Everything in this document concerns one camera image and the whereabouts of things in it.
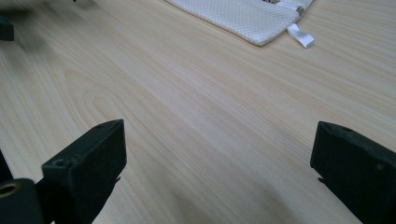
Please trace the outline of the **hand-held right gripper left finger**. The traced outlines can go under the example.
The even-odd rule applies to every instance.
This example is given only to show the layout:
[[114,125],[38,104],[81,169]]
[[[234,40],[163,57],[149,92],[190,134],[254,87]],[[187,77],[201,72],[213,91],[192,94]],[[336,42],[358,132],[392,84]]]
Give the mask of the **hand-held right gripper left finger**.
[[46,222],[92,224],[127,163],[124,122],[101,123],[42,165]]

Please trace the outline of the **white mesh laundry bag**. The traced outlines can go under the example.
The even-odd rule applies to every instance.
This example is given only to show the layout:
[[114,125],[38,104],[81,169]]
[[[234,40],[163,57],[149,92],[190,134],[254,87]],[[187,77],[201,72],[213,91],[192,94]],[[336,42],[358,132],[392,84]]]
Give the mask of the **white mesh laundry bag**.
[[165,1],[255,46],[264,46],[285,31],[305,49],[315,41],[297,25],[313,0]]

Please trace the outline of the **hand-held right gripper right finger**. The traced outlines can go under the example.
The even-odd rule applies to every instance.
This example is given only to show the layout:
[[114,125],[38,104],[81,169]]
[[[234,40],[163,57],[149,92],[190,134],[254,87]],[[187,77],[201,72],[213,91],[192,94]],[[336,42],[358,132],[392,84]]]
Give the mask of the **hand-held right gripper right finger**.
[[396,153],[346,127],[318,123],[310,166],[363,224],[396,224]]

